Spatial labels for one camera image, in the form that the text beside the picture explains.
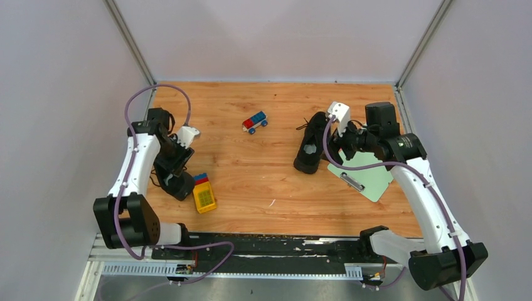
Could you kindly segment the black shoelace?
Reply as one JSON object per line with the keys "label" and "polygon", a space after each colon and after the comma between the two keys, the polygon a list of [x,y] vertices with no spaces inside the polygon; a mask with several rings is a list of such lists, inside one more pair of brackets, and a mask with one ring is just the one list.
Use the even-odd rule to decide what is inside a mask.
{"label": "black shoelace", "polygon": [[304,122],[302,125],[296,127],[295,129],[296,129],[296,130],[303,130],[303,129],[306,129],[306,128],[309,126],[310,122],[309,122],[307,119],[304,119],[304,121],[305,121],[305,122]]}

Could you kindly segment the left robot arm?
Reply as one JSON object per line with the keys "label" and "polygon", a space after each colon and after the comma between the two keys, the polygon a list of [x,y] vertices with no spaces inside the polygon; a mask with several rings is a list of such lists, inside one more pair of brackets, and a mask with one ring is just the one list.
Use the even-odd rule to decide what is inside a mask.
{"label": "left robot arm", "polygon": [[187,258],[192,242],[182,223],[163,223],[146,199],[151,176],[164,192],[182,201],[194,188],[186,163],[194,154],[192,142],[201,132],[183,125],[176,133],[174,117],[162,108],[151,108],[147,118],[127,130],[127,153],[119,176],[108,194],[97,198],[93,212],[107,248],[168,245],[177,259]]}

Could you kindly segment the black sneaker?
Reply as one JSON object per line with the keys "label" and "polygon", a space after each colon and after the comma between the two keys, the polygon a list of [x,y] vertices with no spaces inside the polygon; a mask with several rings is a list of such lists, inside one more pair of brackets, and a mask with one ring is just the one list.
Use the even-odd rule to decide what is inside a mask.
{"label": "black sneaker", "polygon": [[161,185],[161,188],[170,196],[174,197],[179,201],[185,200],[193,191],[194,188],[194,178],[191,174],[183,170],[179,177],[170,175],[168,177],[161,177],[159,175],[159,153],[154,161],[154,170],[156,172],[156,177]]}
{"label": "black sneaker", "polygon": [[304,125],[297,127],[297,130],[304,129],[304,136],[294,159],[294,167],[305,174],[314,174],[319,167],[322,154],[324,152],[323,136],[326,133],[330,137],[330,130],[326,130],[328,117],[325,112],[315,113],[310,121],[306,120]]}

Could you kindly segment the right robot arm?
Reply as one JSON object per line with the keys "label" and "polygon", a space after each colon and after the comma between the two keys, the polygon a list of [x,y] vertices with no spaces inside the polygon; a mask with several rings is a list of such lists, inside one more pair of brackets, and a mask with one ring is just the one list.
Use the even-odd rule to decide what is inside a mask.
{"label": "right robot arm", "polygon": [[377,166],[385,167],[400,185],[422,230],[422,242],[404,238],[386,226],[360,233],[358,253],[365,261],[385,256],[410,271],[423,290],[432,290],[467,278],[487,259],[481,242],[474,243],[456,221],[435,182],[420,139],[404,134],[390,102],[365,107],[366,125],[357,128],[350,108],[333,102],[328,110],[336,130],[326,129],[322,138],[329,162],[343,168],[343,162],[358,152],[373,154]]}

